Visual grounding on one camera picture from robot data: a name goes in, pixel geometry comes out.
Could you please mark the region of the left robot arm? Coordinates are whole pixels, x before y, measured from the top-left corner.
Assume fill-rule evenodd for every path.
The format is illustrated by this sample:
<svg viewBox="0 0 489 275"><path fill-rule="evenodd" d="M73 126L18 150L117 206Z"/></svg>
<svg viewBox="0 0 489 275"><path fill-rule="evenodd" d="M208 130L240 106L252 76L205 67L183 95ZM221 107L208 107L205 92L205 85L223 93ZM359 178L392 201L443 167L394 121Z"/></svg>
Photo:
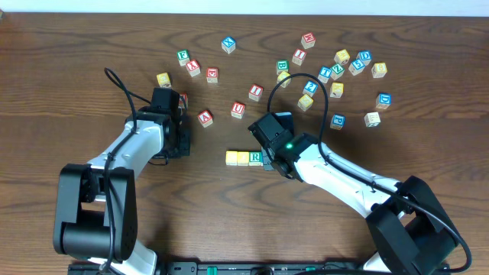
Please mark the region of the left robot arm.
<svg viewBox="0 0 489 275"><path fill-rule="evenodd" d="M156 88L148 106L127 117L123 132L86 164L59 175L53 248L98 264L99 273L156 274L157 253L137 237L135 181L151 160L166 165L189 155L180 94Z"/></svg>

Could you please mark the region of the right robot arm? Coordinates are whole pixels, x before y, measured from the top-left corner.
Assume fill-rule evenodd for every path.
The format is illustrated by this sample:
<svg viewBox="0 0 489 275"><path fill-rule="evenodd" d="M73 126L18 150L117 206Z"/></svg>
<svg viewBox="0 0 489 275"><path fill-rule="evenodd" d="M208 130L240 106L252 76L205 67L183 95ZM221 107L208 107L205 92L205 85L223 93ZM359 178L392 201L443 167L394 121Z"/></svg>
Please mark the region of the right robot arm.
<svg viewBox="0 0 489 275"><path fill-rule="evenodd" d="M281 176L325 190L365 219L377 250L359 270L445 272L442 264L460 245L460 236L423 180L379 176L335 154L311 134L295 135L289 112L267 113L248 130Z"/></svg>

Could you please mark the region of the yellow C block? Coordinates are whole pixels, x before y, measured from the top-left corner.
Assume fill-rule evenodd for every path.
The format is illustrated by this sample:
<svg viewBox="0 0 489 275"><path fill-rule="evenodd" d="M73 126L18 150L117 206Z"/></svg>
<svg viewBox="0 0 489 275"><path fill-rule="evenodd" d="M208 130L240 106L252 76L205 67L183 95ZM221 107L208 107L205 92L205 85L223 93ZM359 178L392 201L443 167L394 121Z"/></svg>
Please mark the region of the yellow C block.
<svg viewBox="0 0 489 275"><path fill-rule="evenodd" d="M237 166L238 152L234 150L227 150L225 153L225 163L227 166Z"/></svg>

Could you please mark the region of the yellow O block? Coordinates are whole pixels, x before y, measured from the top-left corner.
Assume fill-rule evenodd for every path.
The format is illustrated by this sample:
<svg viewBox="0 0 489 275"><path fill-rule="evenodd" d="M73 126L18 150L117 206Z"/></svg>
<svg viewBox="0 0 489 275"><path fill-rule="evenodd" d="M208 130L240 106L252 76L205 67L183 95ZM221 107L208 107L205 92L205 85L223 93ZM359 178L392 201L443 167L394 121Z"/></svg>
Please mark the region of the yellow O block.
<svg viewBox="0 0 489 275"><path fill-rule="evenodd" d="M247 151L239 151L237 155L237 165L248 166L250 163L250 153Z"/></svg>

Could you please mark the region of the green R block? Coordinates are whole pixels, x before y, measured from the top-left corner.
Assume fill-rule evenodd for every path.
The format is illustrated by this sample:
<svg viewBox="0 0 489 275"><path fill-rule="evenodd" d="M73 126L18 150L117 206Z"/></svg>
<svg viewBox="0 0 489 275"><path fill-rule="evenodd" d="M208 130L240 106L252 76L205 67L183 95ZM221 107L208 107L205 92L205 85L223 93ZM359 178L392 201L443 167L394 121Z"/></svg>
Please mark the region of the green R block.
<svg viewBox="0 0 489 275"><path fill-rule="evenodd" d="M249 153L249 166L262 166L263 156L260 151L252 151Z"/></svg>

